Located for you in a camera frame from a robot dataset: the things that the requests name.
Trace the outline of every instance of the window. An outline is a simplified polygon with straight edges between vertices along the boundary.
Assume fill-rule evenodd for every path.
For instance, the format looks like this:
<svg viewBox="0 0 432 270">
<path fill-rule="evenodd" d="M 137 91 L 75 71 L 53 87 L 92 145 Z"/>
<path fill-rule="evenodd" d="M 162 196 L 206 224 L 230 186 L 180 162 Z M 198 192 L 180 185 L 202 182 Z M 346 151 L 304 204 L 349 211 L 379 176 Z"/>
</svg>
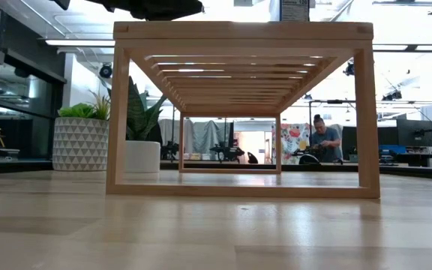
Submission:
<svg viewBox="0 0 432 270">
<path fill-rule="evenodd" d="M 0 102 L 50 114 L 53 85 L 9 64 L 0 65 Z"/>
</svg>

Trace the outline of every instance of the ceiling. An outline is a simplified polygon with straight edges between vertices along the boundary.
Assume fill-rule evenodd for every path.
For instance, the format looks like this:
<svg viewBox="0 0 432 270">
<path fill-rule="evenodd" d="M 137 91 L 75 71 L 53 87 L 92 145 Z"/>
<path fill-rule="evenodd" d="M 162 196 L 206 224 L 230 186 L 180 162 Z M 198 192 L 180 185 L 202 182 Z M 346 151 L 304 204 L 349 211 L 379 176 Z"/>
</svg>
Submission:
<svg viewBox="0 0 432 270">
<path fill-rule="evenodd" d="M 253 7 L 234 7 L 233 0 L 202 0 L 205 13 L 180 20 L 231 20 L 267 22 L 270 0 Z M 115 21 L 135 20 L 123 10 L 107 12 L 102 5 L 84 0 L 71 0 L 69 10 L 62 10 L 48 0 L 1 0 L 0 8 L 44 38 L 112 39 Z M 313 21 L 369 21 L 374 24 L 378 44 L 432 44 L 431 7 L 373 4 L 373 0 L 316 0 L 311 8 Z M 84 54 L 73 49 L 78 61 L 86 67 L 100 67 L 113 61 L 113 50 L 86 48 Z M 432 101 L 432 53 L 375 53 L 376 99 L 398 88 L 404 100 Z M 315 99 L 354 99 L 353 76 L 343 74 L 344 66 L 311 91 Z M 133 64 L 130 72 L 150 95 L 161 93 Z"/>
</svg>

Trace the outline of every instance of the white wall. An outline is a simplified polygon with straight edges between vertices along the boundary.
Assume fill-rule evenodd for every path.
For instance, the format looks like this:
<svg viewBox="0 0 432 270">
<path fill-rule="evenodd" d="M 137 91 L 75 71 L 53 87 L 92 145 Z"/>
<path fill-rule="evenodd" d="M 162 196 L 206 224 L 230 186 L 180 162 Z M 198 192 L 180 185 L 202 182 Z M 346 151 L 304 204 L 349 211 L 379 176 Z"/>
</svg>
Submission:
<svg viewBox="0 0 432 270">
<path fill-rule="evenodd" d="M 101 85 L 96 74 L 79 63 L 73 53 L 66 54 L 64 77 L 67 84 L 63 90 L 63 107 L 95 102 L 95 97 L 90 91 L 107 95 L 106 88 Z"/>
<path fill-rule="evenodd" d="M 271 132 L 274 121 L 235 121 L 234 132 L 238 131 L 267 131 Z"/>
</svg>

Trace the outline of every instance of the computer monitor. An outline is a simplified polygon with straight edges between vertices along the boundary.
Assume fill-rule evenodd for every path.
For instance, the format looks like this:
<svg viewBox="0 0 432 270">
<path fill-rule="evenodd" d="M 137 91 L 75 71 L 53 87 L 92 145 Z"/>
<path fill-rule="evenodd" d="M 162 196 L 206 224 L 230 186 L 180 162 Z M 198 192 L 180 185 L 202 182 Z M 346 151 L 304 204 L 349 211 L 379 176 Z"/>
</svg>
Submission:
<svg viewBox="0 0 432 270">
<path fill-rule="evenodd" d="M 397 119 L 397 137 L 400 146 L 432 146 L 432 122 Z"/>
</svg>

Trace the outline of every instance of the black speaker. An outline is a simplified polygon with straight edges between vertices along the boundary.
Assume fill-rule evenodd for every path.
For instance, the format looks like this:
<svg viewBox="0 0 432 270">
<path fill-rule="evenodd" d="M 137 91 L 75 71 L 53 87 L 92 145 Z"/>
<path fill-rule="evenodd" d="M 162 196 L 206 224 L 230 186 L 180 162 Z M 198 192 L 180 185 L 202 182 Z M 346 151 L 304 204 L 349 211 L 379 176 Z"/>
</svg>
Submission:
<svg viewBox="0 0 432 270">
<path fill-rule="evenodd" d="M 60 6 L 62 9 L 64 9 L 65 11 L 68 10 L 69 8 L 69 2 L 71 0 L 50 0 L 50 1 L 54 1 L 56 2 L 56 4 L 58 4 L 58 6 Z"/>
<path fill-rule="evenodd" d="M 103 67 L 99 70 L 99 75 L 106 79 L 111 78 L 111 75 L 113 75 L 111 64 L 103 64 Z"/>
</svg>

